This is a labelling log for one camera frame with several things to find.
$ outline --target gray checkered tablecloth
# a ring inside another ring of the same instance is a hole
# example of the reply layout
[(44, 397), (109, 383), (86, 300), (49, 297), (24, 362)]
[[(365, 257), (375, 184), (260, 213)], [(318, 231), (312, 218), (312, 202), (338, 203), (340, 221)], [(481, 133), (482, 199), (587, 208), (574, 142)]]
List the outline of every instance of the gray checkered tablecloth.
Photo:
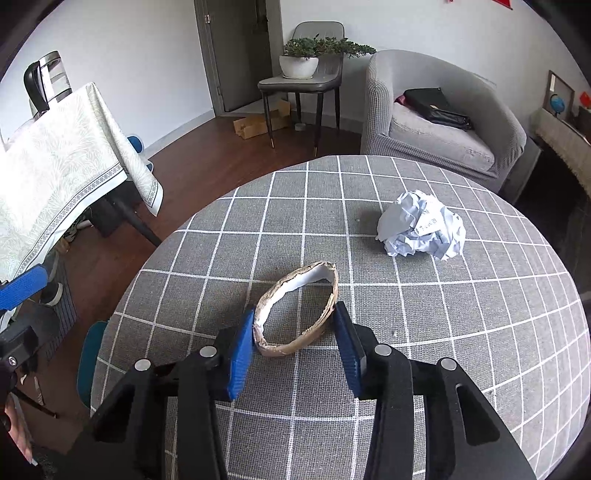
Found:
[[(382, 211), (406, 190), (435, 194), (460, 215), (464, 256), (388, 257)], [(354, 322), (409, 358), (456, 358), (529, 459), (548, 475), (582, 428), (589, 403), (589, 330), (571, 276), (531, 222), (460, 175), (389, 157), (323, 157), (254, 180), (170, 235), (119, 302), (103, 338), (95, 410), (142, 357), (184, 358), (234, 325), (286, 273), (334, 262)], [(329, 294), (287, 294), (265, 324), (286, 343)], [(217, 409), (231, 478), (361, 479), (374, 404), (348, 390), (332, 333), (288, 358), (255, 355), (242, 395)], [(167, 426), (176, 474), (176, 405)], [(415, 402), (415, 475), (424, 476), (423, 405)]]

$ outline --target armchair seat cushion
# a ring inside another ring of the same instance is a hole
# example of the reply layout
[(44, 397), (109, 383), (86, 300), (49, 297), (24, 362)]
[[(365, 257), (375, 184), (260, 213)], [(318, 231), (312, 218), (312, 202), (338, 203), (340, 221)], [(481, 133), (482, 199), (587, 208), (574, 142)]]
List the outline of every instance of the armchair seat cushion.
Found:
[(433, 124), (400, 103), (394, 103), (389, 136), (472, 170), (488, 171), (495, 156), (474, 130)]

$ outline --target silver screw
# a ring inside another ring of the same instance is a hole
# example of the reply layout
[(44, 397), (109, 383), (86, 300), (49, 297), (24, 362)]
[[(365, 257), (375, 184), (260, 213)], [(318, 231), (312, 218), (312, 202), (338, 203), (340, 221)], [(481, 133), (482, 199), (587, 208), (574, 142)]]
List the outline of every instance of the silver screw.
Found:
[(142, 358), (141, 360), (138, 360), (135, 363), (134, 368), (138, 372), (145, 372), (151, 366), (152, 366), (152, 363), (150, 362), (150, 360), (148, 360), (147, 358)]
[(381, 356), (389, 356), (392, 353), (392, 347), (384, 343), (379, 343), (375, 346), (374, 352)]
[(457, 363), (455, 363), (455, 361), (451, 358), (444, 358), (443, 360), (441, 360), (441, 366), (445, 368), (445, 370), (453, 372), (457, 367)]
[(214, 346), (208, 345), (204, 346), (199, 350), (199, 355), (204, 358), (211, 358), (217, 353), (217, 349)]

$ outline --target black bag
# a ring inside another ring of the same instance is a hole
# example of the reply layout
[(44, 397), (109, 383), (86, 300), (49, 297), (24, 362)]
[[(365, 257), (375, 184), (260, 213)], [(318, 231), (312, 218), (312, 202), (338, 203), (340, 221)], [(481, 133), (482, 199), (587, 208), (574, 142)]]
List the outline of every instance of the black bag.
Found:
[(454, 112), (440, 88), (413, 88), (404, 92), (404, 105), (434, 124), (472, 130), (470, 117)]

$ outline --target red object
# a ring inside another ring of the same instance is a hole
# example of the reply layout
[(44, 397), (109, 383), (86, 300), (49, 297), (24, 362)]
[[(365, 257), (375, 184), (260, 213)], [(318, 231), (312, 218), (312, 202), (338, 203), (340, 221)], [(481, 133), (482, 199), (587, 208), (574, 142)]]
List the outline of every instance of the red object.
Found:
[(587, 92), (581, 93), (580, 98), (581, 98), (581, 104), (585, 108), (591, 108), (591, 97), (589, 96), (589, 94)]
[(505, 5), (507, 8), (511, 8), (511, 0), (494, 0), (494, 1), (501, 4), (501, 5)]

